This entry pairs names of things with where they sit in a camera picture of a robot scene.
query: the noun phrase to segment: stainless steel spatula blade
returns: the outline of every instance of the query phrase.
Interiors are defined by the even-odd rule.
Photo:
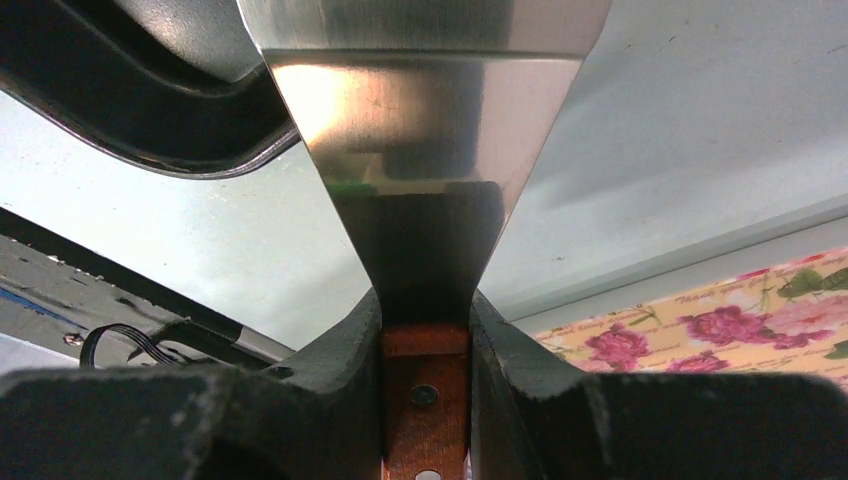
[[[463,321],[611,0],[239,0],[384,322]]]

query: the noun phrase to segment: blue strip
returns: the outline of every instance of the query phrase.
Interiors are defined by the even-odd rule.
[[[47,315],[50,318],[55,318],[56,320],[59,320],[62,323],[67,323],[68,325],[73,325],[74,327],[77,327],[80,330],[88,330],[87,328],[85,328],[82,325],[74,322],[73,320],[65,318],[65,317],[63,317],[62,315],[59,315],[56,312],[51,312],[50,310],[47,310],[46,308],[42,307],[41,305],[35,304],[35,303],[27,300],[26,298],[24,298],[24,297],[22,297],[22,296],[20,296],[16,293],[12,293],[12,292],[6,290],[5,288],[0,288],[0,299],[7,300],[7,301],[12,302],[12,303],[17,303],[18,305],[21,305],[24,308],[28,308],[28,309],[32,310],[33,312],[40,313],[42,315]]]

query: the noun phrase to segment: wire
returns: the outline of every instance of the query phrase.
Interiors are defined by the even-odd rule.
[[[113,323],[111,325],[97,327],[92,330],[87,337],[85,337],[85,341],[82,342],[82,350],[80,351],[80,367],[94,367],[94,352],[97,349],[97,342],[100,341],[100,337],[102,337],[104,333],[110,330],[115,333],[120,333],[132,340],[133,343],[138,345],[138,348],[153,357],[153,359],[159,363],[166,365],[180,364],[178,360],[160,350],[159,347],[153,343],[153,340],[151,340],[150,337],[141,330],[123,323]]]

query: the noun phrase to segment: dark curved edge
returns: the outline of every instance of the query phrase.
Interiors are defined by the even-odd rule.
[[[0,86],[81,140],[166,175],[255,170],[300,138],[264,65],[236,83],[159,44],[112,2],[8,0]]]

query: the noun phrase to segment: metal rivet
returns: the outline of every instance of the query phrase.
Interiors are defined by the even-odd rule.
[[[419,407],[431,405],[439,398],[439,391],[430,385],[418,385],[409,392],[409,399]]]
[[[438,472],[424,470],[415,476],[415,480],[442,480],[442,476]]]

